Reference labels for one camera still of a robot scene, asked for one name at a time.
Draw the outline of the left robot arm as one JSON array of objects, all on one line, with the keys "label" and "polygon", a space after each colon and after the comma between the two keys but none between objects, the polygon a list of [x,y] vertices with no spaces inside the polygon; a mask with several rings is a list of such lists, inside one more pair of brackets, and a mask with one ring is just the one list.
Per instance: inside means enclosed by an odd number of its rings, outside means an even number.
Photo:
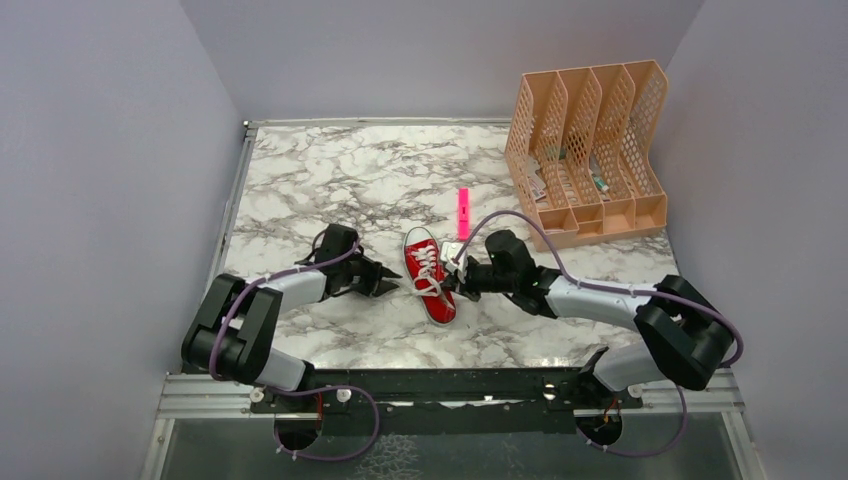
[{"label": "left robot arm", "polygon": [[273,347],[281,314],[354,293],[377,298],[398,289],[399,274],[368,258],[359,233],[330,224],[293,266],[254,280],[217,275],[181,345],[185,365],[216,380],[275,390],[298,411],[313,401],[313,365]]}]

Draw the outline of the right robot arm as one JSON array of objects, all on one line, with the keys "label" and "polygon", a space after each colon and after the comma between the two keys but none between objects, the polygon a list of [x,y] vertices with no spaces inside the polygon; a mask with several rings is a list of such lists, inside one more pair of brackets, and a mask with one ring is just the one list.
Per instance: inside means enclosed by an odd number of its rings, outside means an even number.
[{"label": "right robot arm", "polygon": [[485,248],[485,263],[469,256],[457,262],[443,258],[442,288],[472,301],[501,294],[531,315],[592,320],[640,335],[631,345],[599,349],[581,367],[574,393],[589,406],[654,381],[701,391],[734,341],[730,327],[711,315],[711,305],[680,276],[646,287],[569,281],[560,270],[538,265],[509,230],[489,235]]}]

